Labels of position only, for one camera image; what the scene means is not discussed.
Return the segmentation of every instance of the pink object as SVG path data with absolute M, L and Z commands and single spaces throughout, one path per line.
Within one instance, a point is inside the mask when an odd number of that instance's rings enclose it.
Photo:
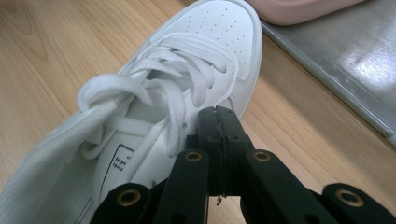
M 275 25 L 293 25 L 364 0 L 247 0 L 260 18 Z

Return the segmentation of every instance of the gray tray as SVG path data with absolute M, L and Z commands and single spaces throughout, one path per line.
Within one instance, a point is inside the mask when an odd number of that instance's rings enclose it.
M 396 1 L 263 32 L 396 146 Z

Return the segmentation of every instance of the wood grain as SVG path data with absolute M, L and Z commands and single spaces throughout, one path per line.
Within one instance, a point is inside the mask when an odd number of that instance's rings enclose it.
M 0 191 L 46 133 L 76 111 L 81 85 L 116 72 L 192 1 L 0 0 Z M 242 118 L 310 189 L 344 182 L 396 215 L 396 148 L 268 38 Z M 243 223 L 238 198 L 211 199 L 209 223 Z

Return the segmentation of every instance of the wooden surface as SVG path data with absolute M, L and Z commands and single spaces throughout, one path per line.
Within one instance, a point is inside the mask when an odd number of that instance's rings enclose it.
M 77 110 L 91 77 L 117 72 L 141 43 L 191 1 L 0 0 L 0 191 L 43 136 Z M 268 38 L 242 118 L 320 192 L 344 182 L 396 215 L 396 148 Z M 211 200 L 209 223 L 243 223 L 237 198 Z

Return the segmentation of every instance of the shoe label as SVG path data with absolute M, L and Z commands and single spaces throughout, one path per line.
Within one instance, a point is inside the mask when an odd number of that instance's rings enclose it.
M 101 185 L 100 198 L 102 200 L 107 196 L 108 192 L 114 188 L 114 182 L 133 155 L 133 149 L 119 144 L 112 160 L 107 166 L 106 174 Z

